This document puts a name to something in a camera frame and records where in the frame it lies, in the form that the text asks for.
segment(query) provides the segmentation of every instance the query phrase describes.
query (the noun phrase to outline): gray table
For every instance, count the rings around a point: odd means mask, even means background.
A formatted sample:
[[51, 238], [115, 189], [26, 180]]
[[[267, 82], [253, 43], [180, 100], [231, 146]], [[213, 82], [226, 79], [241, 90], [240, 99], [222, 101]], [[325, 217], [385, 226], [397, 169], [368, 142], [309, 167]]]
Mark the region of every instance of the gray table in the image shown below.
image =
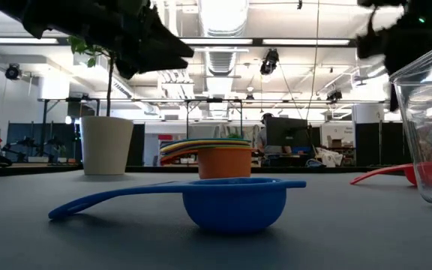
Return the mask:
[[238, 237], [198, 229], [179, 194], [126, 196], [65, 222], [47, 219], [83, 195], [197, 174], [0, 178], [0, 269], [432, 269], [432, 205], [403, 177], [350, 186], [357, 175], [264, 175], [308, 185], [289, 191], [270, 229]]

